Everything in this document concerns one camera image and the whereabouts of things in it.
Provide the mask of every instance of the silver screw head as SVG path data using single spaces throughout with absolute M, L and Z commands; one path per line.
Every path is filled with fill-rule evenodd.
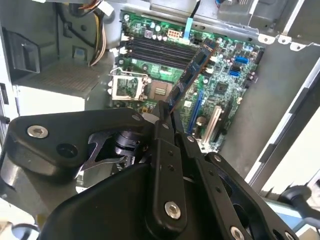
M 192 143 L 195 141 L 195 139 L 192 136 L 188 136 L 187 139 Z
M 166 214 L 172 219 L 179 219 L 181 217 L 181 210 L 178 205 L 173 201 L 168 201 L 164 205 Z
M 169 126 L 168 126 L 166 123 L 162 123 L 162 126 L 163 126 L 165 129 L 169 129 Z
M 45 127 L 39 126 L 39 125 L 33 125 L 28 127 L 26 132 L 30 137 L 33 137 L 36 139 L 44 139 L 49 134 L 48 130 Z
M 137 115 L 135 115 L 135 114 L 132 115 L 132 118 L 133 118 L 134 120 L 140 121 L 140 117 L 137 116 Z
M 123 19 L 124 19 L 126 22 L 128 22 L 129 19 L 130 19 L 130 16 L 129 16 L 128 14 L 126 14 L 126 15 L 123 16 Z
M 285 236 L 289 239 L 289 240 L 295 240 L 293 236 L 291 236 L 290 233 L 288 233 L 287 231 L 285 232 Z
M 217 160 L 218 162 L 221 162 L 221 158 L 218 155 L 214 155 L 214 159 Z
M 235 240 L 245 240 L 245 236 L 239 230 L 239 228 L 232 226 L 230 228 L 230 232 L 231 232 L 232 237 L 234 237 Z

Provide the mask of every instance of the motherboard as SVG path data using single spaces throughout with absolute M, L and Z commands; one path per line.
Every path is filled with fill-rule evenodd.
M 121 43 L 112 70 L 112 107 L 151 113 L 165 101 L 197 50 L 208 39 L 214 54 L 180 101 L 184 131 L 204 152 L 218 152 L 246 90 L 258 79 L 264 48 L 225 35 L 122 13 Z

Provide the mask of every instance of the black ram slot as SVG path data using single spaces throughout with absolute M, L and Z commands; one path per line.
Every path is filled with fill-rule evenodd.
M 192 59 L 192 57 L 185 57 L 185 56 L 181 56 L 181 55 L 176 55 L 174 53 L 151 50 L 151 49 L 140 47 L 140 46 L 132 46 L 131 50 L 132 50 L 132 52 L 135 52 L 135 53 L 144 52 L 147 55 L 151 55 L 151 56 L 159 55 L 164 58 L 176 59 L 177 61 L 182 61 L 182 62 L 187 62 L 187 63 L 189 63 Z
M 261 59 L 262 59 L 262 56 L 264 55 L 264 51 L 259 51 L 259 53 L 258 53 L 258 55 L 256 56 L 256 59 L 255 59 L 255 61 L 254 61 L 254 64 L 259 64 L 260 63 L 260 61 L 261 61 Z
M 155 46 L 152 45 L 148 42 L 133 42 L 133 44 L 130 44 L 129 46 L 131 46 L 132 48 L 134 47 L 141 47 L 141 48 L 145 48 L 148 49 L 150 51 L 156 51 L 156 52 L 161 52 L 161 53 L 167 53 L 167 54 L 171 54 L 171 55 L 175 55 L 175 56 L 183 56 L 185 58 L 191 59 L 193 58 L 193 56 L 195 55 L 195 53 L 185 53 L 184 51 L 181 51 L 179 49 L 168 49 L 165 46 Z
M 158 58 L 158 56 L 156 57 L 148 56 L 148 55 L 145 55 L 144 53 L 138 53 L 138 52 L 131 52 L 129 56 L 133 59 L 142 60 L 142 61 L 146 61 L 154 64 L 161 64 L 161 65 L 171 67 L 171 68 L 176 68 L 176 69 L 185 69 L 186 66 L 188 65 L 188 63 L 175 62 L 170 59 L 161 59 L 161 58 Z
M 192 49 L 190 48 L 189 46 L 186 46 L 186 47 L 182 47 L 182 46 L 177 46 L 177 45 L 172 45 L 170 43 L 164 43 L 164 42 L 161 42 L 161 41 L 157 41 L 157 40 L 152 40 L 152 39 L 147 39 L 147 38 L 140 38 L 140 37 L 135 37 L 133 39 L 134 42 L 136 43 L 149 43 L 153 46 L 162 46 L 162 47 L 166 47 L 167 49 L 170 49 L 170 50 L 179 50 L 181 52 L 184 52 L 184 53 L 189 53 L 189 54 L 192 54 L 195 55 L 197 50 L 196 49 Z

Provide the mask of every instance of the green circuit board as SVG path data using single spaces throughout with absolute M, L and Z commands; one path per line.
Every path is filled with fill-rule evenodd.
M 123 12 L 122 19 L 122 34 L 130 37 L 131 41 L 139 38 L 141 41 L 148 41 L 148 43 L 155 42 L 164 46 L 177 47 L 181 52 L 184 52 L 184 49 L 195 52 L 206 38 L 217 42 L 217 49 L 211 62 L 207 65 L 207 71 L 200 74 L 187 91 L 184 100 L 180 102 L 179 112 L 185 131 L 198 140 L 204 152 L 219 151 L 246 90 L 258 78 L 256 68 L 260 59 L 257 58 L 262 57 L 263 47 L 195 29 L 191 29 L 189 38 L 185 40 L 182 37 L 184 26 L 145 18 L 130 12 Z M 144 89 L 147 97 L 143 101 L 113 100 L 112 107 L 129 107 L 141 113 L 151 113 L 157 101 L 166 98 L 184 69 L 157 63 L 156 57 L 151 61 L 139 59 L 139 57 L 135 58 L 130 54 L 132 45 L 129 42 L 130 40 L 126 42 L 128 53 L 120 54 L 119 58 L 122 62 L 118 66 L 128 72 L 147 74 L 151 83 Z M 236 63 L 236 57 L 244 58 L 247 62 Z M 237 76 L 231 74 L 235 66 L 240 69 Z M 133 89 L 130 86 L 134 85 L 134 82 L 128 84 L 123 81 L 120 85 L 131 96 L 133 95 L 128 89 Z M 216 134 L 209 143 L 203 143 L 202 137 L 216 106 L 222 108 L 214 130 Z M 199 117 L 202 117 L 201 124 L 197 123 Z

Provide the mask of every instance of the blue expansion slot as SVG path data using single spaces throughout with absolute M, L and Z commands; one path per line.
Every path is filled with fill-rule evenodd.
M 234 62 L 239 64 L 248 64 L 249 59 L 242 56 L 236 56 L 234 58 Z
M 229 75 L 231 75 L 233 77 L 239 77 L 240 76 L 240 72 L 238 72 L 238 71 L 229 71 Z
M 190 121 L 189 121 L 189 124 L 188 124 L 188 128 L 186 130 L 186 132 L 188 134 L 191 134 L 191 131 L 192 131 L 192 128 L 193 126 L 195 125 L 195 122 L 196 122 L 196 119 L 197 119 L 197 115 L 199 113 L 199 110 L 201 108 L 201 102 L 204 98 L 204 91 L 201 90 L 198 94 L 198 97 L 195 101 L 195 106 L 193 108 L 193 112 L 192 112 L 192 115 L 191 115 L 191 118 L 190 118 Z

